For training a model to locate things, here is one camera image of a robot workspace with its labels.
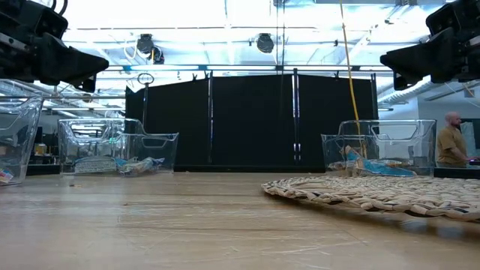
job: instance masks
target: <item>black curtain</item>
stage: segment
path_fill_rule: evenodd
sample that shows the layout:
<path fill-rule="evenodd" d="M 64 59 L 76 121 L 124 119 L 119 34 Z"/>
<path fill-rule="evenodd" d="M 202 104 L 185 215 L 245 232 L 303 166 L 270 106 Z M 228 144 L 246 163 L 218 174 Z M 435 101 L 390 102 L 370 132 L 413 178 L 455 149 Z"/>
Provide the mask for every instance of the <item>black curtain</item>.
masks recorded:
<path fill-rule="evenodd" d="M 291 75 L 215 77 L 212 164 L 293 166 L 292 87 Z"/>
<path fill-rule="evenodd" d="M 127 93 L 126 117 L 142 121 L 145 90 Z M 180 82 L 150 87 L 145 131 L 151 134 L 179 132 L 175 165 L 209 164 L 209 81 Z"/>
<path fill-rule="evenodd" d="M 354 79 L 360 119 L 377 119 L 377 93 L 369 79 Z M 348 79 L 298 75 L 301 165 L 325 167 L 321 134 L 337 134 L 340 123 L 355 120 Z"/>

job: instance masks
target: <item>transparent storage bin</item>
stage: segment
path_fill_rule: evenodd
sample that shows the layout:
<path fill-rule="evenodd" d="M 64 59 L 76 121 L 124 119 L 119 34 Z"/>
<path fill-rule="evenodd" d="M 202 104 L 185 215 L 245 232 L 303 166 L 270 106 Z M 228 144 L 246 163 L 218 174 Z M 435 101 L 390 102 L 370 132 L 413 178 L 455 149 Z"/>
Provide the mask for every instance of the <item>transparent storage bin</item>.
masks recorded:
<path fill-rule="evenodd" d="M 436 133 L 436 120 L 344 121 L 337 136 L 323 136 L 325 167 L 348 176 L 433 176 Z"/>
<path fill-rule="evenodd" d="M 0 186 L 25 180 L 42 112 L 41 97 L 11 101 L 0 105 Z"/>
<path fill-rule="evenodd" d="M 178 133 L 148 134 L 129 118 L 58 120 L 63 175 L 171 173 Z"/>
<path fill-rule="evenodd" d="M 364 145 L 365 143 L 373 145 L 371 143 L 373 139 L 372 136 L 365 135 L 341 136 L 339 134 L 322 134 L 322 150 L 325 171 L 327 173 L 336 172 L 340 175 L 351 175 L 354 161 L 347 160 L 347 157 L 344 154 L 344 146 L 353 147 L 354 150 L 360 152 L 358 146 Z"/>

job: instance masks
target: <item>wicker mat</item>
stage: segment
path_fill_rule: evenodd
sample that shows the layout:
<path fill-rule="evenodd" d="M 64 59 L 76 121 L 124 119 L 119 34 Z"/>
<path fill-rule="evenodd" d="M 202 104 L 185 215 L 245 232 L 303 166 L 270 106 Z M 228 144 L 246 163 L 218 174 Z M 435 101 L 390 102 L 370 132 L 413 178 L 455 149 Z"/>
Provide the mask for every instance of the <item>wicker mat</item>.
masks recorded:
<path fill-rule="evenodd" d="M 322 176 L 271 181 L 262 188 L 271 195 L 329 205 L 342 203 L 369 212 L 480 221 L 480 180 Z"/>

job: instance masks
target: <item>wooden table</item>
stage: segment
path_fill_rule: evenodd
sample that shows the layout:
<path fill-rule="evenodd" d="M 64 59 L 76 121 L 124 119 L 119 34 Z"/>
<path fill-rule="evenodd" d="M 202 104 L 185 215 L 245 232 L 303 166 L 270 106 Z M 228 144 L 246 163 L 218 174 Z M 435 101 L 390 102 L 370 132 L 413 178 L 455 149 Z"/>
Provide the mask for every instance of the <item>wooden table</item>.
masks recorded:
<path fill-rule="evenodd" d="M 290 176 L 28 178 L 0 187 L 0 269 L 479 269 L 480 224 L 260 189 Z"/>

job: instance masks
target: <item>bald man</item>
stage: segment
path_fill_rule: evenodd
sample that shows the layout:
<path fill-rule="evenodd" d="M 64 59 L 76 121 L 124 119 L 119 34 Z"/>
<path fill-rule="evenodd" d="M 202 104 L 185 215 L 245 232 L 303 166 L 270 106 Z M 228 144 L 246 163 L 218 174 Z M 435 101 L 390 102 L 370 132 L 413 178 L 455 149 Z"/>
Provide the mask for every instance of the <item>bald man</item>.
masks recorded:
<path fill-rule="evenodd" d="M 467 147 L 460 132 L 461 118 L 457 112 L 445 115 L 446 127 L 440 131 L 436 140 L 438 152 L 438 167 L 466 168 L 470 161 L 467 157 Z"/>

